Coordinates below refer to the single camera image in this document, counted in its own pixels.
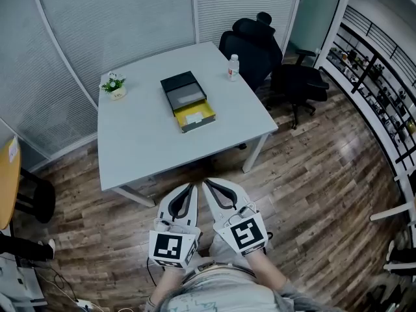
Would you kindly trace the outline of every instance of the black office chair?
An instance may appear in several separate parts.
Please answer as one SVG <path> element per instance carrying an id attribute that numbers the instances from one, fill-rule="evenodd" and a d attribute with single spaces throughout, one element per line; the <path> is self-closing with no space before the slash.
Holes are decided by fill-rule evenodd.
<path id="1" fill-rule="evenodd" d="M 298 125 L 298 107 L 304 106 L 314 115 L 315 108 L 306 103 L 308 99 L 326 101 L 329 84 L 322 81 L 318 70 L 301 66 L 305 56 L 315 56 L 314 52 L 298 50 L 296 65 L 281 65 L 283 55 L 274 39 L 275 30 L 270 27 L 272 18 L 265 12 L 257 15 L 254 21 L 239 19 L 232 31 L 222 34 L 220 51 L 227 59 L 232 54 L 239 55 L 240 74 L 250 88 L 255 91 L 272 72 L 271 88 L 283 90 L 285 97 L 292 104 L 294 123 Z"/>

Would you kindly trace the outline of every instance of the chair backrest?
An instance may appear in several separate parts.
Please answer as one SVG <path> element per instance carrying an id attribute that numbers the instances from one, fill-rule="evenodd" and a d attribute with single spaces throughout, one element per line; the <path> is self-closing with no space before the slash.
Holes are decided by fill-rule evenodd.
<path id="1" fill-rule="evenodd" d="M 274 32 L 264 23 L 243 18 L 234 23 L 233 31 L 221 36 L 220 51 L 227 59 L 232 54 L 239 56 L 240 74 L 253 91 L 281 64 L 282 54 Z"/>

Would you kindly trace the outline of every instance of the shoe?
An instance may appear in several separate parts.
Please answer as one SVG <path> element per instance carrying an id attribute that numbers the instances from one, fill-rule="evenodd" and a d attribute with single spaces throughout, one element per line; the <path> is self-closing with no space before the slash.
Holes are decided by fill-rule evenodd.
<path id="1" fill-rule="evenodd" d="M 55 250 L 57 249 L 57 246 L 55 245 L 55 241 L 53 239 L 50 239 L 49 242 L 47 242 L 47 244 L 52 247 L 53 250 L 53 256 L 52 259 L 55 257 Z"/>
<path id="2" fill-rule="evenodd" d="M 390 255 L 391 255 L 391 252 L 392 252 L 394 249 L 395 249 L 395 241 L 394 241 L 394 240 L 392 240 L 392 241 L 390 242 L 390 244 L 389 244 L 389 251 L 388 251 L 388 253 L 387 253 L 387 256 L 385 257 L 385 260 L 386 260 L 387 262 L 389 262 L 389 261 L 390 261 Z"/>

